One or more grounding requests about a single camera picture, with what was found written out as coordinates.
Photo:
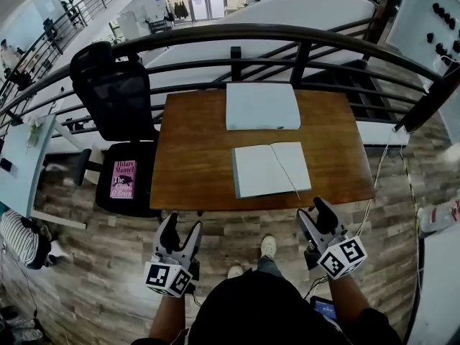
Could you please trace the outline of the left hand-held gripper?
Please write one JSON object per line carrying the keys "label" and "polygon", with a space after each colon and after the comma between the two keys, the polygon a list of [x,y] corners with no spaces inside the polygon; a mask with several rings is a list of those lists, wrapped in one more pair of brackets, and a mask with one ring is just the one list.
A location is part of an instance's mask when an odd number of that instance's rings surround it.
{"label": "left hand-held gripper", "polygon": [[181,298],[196,290],[192,281],[199,279],[200,264],[195,255],[201,245],[203,224],[197,221],[193,225],[179,250],[177,222],[178,214],[172,213],[157,229],[152,258],[144,267],[144,283],[158,294]]}

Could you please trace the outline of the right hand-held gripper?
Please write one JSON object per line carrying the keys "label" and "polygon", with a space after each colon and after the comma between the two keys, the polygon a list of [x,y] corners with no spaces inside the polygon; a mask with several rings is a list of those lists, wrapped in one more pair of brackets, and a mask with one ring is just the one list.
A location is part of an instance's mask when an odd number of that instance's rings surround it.
{"label": "right hand-held gripper", "polygon": [[367,258],[367,252],[357,235],[347,229],[336,231],[339,219],[328,201],[315,197],[313,204],[318,211],[316,223],[302,208],[296,214],[300,229],[310,243],[304,252],[305,261],[309,270],[321,267],[331,279],[337,280],[359,267]]}

